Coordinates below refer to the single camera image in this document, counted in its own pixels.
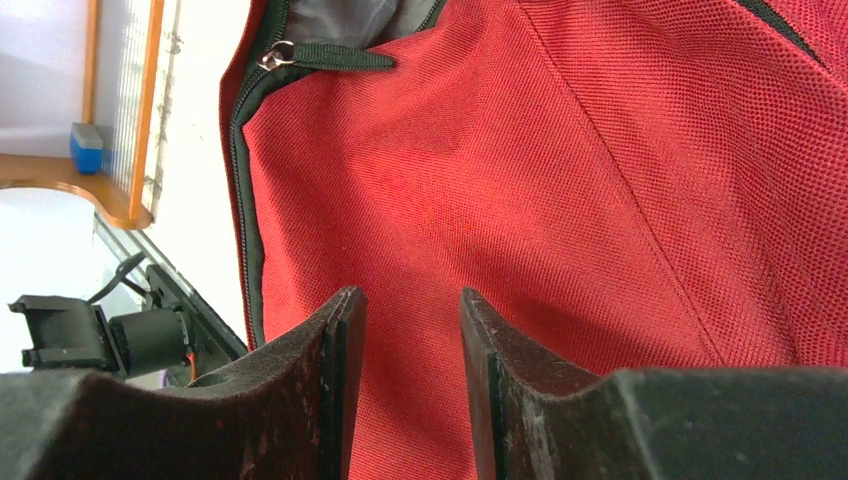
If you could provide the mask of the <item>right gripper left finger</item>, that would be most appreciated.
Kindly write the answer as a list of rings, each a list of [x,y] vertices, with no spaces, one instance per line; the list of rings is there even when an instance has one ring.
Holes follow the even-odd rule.
[[[344,479],[367,299],[340,289],[286,334],[183,388],[92,370],[1,378],[5,479]]]

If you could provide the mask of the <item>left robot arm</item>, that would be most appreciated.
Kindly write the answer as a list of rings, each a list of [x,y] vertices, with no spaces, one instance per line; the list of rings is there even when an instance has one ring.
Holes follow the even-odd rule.
[[[180,303],[129,279],[146,255],[121,263],[113,277],[87,300],[23,295],[8,305],[25,318],[33,346],[21,352],[22,365],[34,370],[89,369],[132,379],[182,366],[188,381],[199,377],[194,321]],[[107,318],[100,301],[119,286],[148,298],[153,306]]]

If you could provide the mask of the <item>red backpack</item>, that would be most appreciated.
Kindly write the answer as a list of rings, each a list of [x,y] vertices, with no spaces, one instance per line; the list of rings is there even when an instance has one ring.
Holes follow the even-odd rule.
[[[475,477],[465,287],[594,373],[846,365],[845,2],[308,8],[221,136],[250,345],[367,295],[352,478]]]

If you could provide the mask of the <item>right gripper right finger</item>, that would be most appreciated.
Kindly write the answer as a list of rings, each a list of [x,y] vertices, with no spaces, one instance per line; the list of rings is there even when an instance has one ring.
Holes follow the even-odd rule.
[[[460,296],[482,479],[843,479],[847,373],[624,369],[597,376]]]

